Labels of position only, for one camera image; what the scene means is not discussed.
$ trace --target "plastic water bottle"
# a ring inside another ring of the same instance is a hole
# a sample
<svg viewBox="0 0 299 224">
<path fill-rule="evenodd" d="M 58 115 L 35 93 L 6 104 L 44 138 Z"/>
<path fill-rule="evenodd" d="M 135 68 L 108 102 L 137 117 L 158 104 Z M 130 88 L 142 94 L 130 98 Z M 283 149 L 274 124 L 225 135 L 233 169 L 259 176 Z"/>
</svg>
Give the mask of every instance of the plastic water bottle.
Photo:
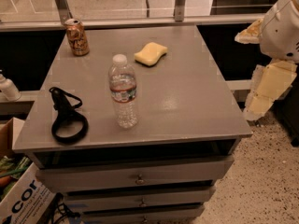
<svg viewBox="0 0 299 224">
<path fill-rule="evenodd" d="M 136 103 L 136 79 L 134 68 L 127 62 L 125 55 L 113 57 L 109 70 L 109 86 L 117 116 L 122 128 L 128 129 L 138 122 Z"/>
<path fill-rule="evenodd" d="M 21 97 L 21 94 L 16 85 L 1 74 L 0 70 L 0 91 L 7 97 L 9 101 L 16 101 Z"/>
</svg>

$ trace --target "gray cabinet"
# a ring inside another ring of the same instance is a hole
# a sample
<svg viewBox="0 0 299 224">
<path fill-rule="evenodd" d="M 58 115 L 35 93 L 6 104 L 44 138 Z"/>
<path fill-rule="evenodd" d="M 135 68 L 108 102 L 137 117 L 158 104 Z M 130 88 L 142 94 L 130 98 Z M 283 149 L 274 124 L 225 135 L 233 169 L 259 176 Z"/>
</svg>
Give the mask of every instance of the gray cabinet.
<svg viewBox="0 0 299 224">
<path fill-rule="evenodd" d="M 94 30 L 87 37 L 84 57 L 74 57 L 64 40 L 14 150 L 34 161 L 37 178 L 87 224 L 200 216 L 251 130 L 196 26 Z M 132 57 L 150 41 L 168 53 L 147 68 Z M 109 97 L 115 53 L 125 53 L 137 74 L 140 120 L 130 130 L 116 123 Z M 83 101 L 79 112 L 90 128 L 76 144 L 51 136 L 52 86 Z"/>
</svg>

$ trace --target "white robot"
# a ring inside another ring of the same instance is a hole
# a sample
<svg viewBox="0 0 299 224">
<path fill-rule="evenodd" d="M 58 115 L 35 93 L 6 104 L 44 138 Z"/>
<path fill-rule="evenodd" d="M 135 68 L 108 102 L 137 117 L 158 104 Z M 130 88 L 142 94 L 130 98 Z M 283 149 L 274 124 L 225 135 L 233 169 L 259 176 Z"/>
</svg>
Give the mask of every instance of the white robot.
<svg viewBox="0 0 299 224">
<path fill-rule="evenodd" d="M 266 67 L 257 65 L 244 117 L 256 121 L 295 80 L 299 63 L 299 0 L 278 0 L 265 14 L 235 37 L 235 41 L 260 44 L 261 52 L 272 58 Z"/>
</svg>

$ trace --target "aluminum can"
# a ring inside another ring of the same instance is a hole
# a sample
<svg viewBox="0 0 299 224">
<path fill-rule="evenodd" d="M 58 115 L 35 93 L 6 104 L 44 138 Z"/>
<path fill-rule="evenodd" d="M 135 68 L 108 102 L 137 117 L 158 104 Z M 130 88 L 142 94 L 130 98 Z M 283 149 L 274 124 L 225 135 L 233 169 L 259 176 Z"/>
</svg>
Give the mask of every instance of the aluminum can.
<svg viewBox="0 0 299 224">
<path fill-rule="evenodd" d="M 76 56 L 87 54 L 90 49 L 82 22 L 78 19 L 69 19 L 65 21 L 64 27 L 73 54 Z"/>
</svg>

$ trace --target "sponge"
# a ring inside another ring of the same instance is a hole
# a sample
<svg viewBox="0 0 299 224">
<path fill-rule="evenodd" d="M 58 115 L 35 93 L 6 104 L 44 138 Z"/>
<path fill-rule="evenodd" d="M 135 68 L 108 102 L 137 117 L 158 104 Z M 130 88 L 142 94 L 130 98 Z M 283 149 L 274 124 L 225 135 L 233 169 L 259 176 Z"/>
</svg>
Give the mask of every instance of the sponge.
<svg viewBox="0 0 299 224">
<path fill-rule="evenodd" d="M 142 50 L 134 54 L 136 61 L 146 66 L 155 65 L 168 52 L 168 48 L 154 42 L 149 42 Z"/>
</svg>

